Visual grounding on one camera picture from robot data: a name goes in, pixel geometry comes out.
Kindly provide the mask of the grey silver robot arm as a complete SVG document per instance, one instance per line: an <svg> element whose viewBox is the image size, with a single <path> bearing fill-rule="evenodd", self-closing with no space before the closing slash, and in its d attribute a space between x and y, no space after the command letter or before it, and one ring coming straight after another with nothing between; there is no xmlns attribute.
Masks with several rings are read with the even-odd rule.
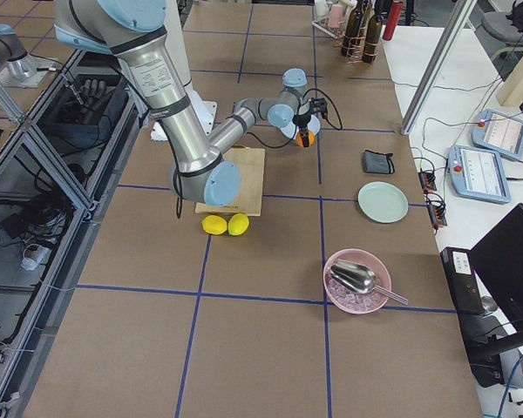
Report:
<svg viewBox="0 0 523 418"><path fill-rule="evenodd" d="M307 97L303 70L283 75L273 98L245 98L232 115L206 133L166 48L164 1L56 1L55 31L59 42L83 51L115 56L125 63L151 117L173 149L173 187L182 199L225 206L241 188L239 168L224 152L258 121L283 129L295 125L308 145L314 106Z"/></svg>
<svg viewBox="0 0 523 418"><path fill-rule="evenodd" d="M39 63L17 33L8 24L0 24L0 83L6 87L37 88L48 72L48 68L39 71Z"/></svg>

